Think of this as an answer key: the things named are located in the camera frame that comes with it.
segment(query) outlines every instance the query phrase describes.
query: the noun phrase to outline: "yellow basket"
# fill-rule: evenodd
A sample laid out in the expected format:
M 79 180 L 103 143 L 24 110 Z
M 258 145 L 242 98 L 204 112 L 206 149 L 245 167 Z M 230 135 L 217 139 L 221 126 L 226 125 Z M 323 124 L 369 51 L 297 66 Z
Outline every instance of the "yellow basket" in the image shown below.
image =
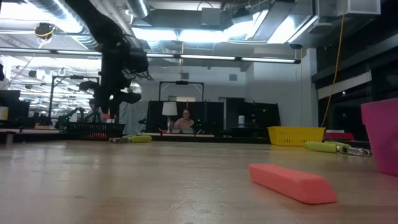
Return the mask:
M 271 144 L 277 146 L 303 146 L 307 141 L 321 142 L 325 128 L 269 127 Z

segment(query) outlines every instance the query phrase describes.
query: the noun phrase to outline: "magenta container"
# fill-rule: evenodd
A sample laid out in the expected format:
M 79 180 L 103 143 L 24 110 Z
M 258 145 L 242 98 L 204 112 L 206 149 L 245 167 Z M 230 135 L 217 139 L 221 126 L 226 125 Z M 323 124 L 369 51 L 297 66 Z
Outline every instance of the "magenta container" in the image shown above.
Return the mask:
M 377 167 L 398 176 L 398 98 L 365 103 L 361 109 Z

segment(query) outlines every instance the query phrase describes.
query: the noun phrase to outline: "black robotic arm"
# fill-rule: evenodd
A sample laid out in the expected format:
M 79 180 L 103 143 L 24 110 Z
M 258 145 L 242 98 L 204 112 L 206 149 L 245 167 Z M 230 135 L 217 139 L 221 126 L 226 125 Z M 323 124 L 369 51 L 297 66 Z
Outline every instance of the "black robotic arm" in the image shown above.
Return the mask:
M 104 113 L 110 110 L 111 117 L 114 118 L 122 101 L 135 103 L 141 99 L 138 93 L 123 93 L 120 90 L 130 87 L 132 78 L 126 76 L 148 71 L 146 53 L 144 49 L 133 46 L 122 28 L 100 13 L 90 0 L 65 0 L 65 2 L 84 20 L 90 33 L 99 43 L 98 51 L 102 53 L 99 73 L 101 83 L 83 82 L 80 89 L 94 90 L 98 106 Z

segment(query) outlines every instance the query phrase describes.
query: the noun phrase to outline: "white wall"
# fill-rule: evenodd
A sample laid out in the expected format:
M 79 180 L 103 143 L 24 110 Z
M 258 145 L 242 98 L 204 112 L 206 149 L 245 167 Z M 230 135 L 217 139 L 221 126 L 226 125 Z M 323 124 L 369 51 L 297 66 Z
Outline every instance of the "white wall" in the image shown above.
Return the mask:
M 220 97 L 244 98 L 245 92 L 245 73 L 240 72 L 239 68 L 221 68 L 214 67 L 183 67 L 183 72 L 190 74 L 190 82 L 205 83 L 205 100 L 218 102 Z M 149 73 L 155 81 L 140 82 L 142 87 L 142 100 L 159 99 L 159 81 L 177 81 L 180 80 L 181 67 L 150 67 Z M 237 74 L 238 80 L 229 81 L 229 74 Z M 176 85 L 167 83 L 162 85 L 161 100 L 167 100 L 169 96 L 189 96 L 195 97 L 201 101 L 201 85 Z
M 318 126 L 316 91 L 311 83 L 314 73 L 315 49 L 307 51 L 302 68 L 292 64 L 254 63 L 246 72 L 245 100 L 277 103 L 283 126 Z

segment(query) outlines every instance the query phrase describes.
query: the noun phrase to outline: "fluorescent light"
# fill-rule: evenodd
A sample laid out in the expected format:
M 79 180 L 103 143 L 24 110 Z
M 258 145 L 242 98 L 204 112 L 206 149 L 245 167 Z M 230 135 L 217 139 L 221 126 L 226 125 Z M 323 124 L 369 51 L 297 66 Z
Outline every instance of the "fluorescent light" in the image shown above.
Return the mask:
M 31 54 L 49 54 L 50 50 L 44 49 L 18 49 L 12 47 L 0 47 L 0 52 L 14 52 L 14 53 L 31 53 Z
M 172 29 L 141 29 L 132 28 L 134 35 L 143 40 L 176 40 L 177 35 Z
M 79 91 L 80 88 L 78 86 L 68 86 L 67 88 L 75 90 L 75 91 Z
M 38 104 L 37 106 L 39 106 L 39 107 L 44 107 L 44 108 L 48 108 L 47 105 L 42 105 L 42 104 Z
M 67 99 L 61 99 L 61 98 L 53 98 L 52 101 L 56 102 L 67 102 Z
M 235 60 L 235 57 L 229 57 L 229 56 L 212 56 L 212 55 L 181 55 L 181 58 L 214 59 L 214 60 Z
M 256 34 L 257 30 L 259 30 L 262 22 L 264 21 L 264 19 L 266 18 L 267 14 L 268 14 L 268 10 L 264 10 L 262 12 L 258 12 L 259 15 L 253 15 L 253 19 L 255 20 L 251 30 L 248 32 L 248 34 L 246 35 L 246 40 L 253 38 L 254 34 Z
M 149 58 L 174 58 L 172 54 L 147 54 Z
M 90 52 L 90 51 L 84 51 L 84 50 L 58 50 L 57 52 L 58 52 L 58 54 L 101 56 L 101 53 L 99 53 L 99 52 Z
M 15 19 L 20 21 L 51 21 L 53 16 L 40 10 L 32 4 L 4 2 L 1 4 L 0 19 Z
M 293 35 L 292 38 L 290 38 L 287 42 L 291 43 L 295 39 L 297 39 L 300 35 L 304 33 L 316 20 L 318 19 L 318 16 L 314 16 L 307 24 L 305 24 L 299 31 L 297 31 L 296 34 Z
M 296 60 L 292 59 L 280 59 L 280 58 L 254 58 L 254 57 L 243 57 L 243 62 L 274 62 L 274 63 L 294 63 Z
M 222 31 L 212 30 L 183 30 L 179 39 L 185 42 L 218 43 L 227 41 L 228 37 Z
M 295 27 L 294 20 L 288 16 L 275 30 L 273 35 L 267 41 L 268 44 L 283 44 L 286 43 L 292 35 L 294 35 Z
M 31 91 L 22 91 L 21 95 L 28 96 L 50 96 L 50 93 L 36 93 Z M 79 96 L 82 98 L 92 98 L 93 96 L 90 94 L 80 94 L 80 93 L 54 93 L 54 96 Z

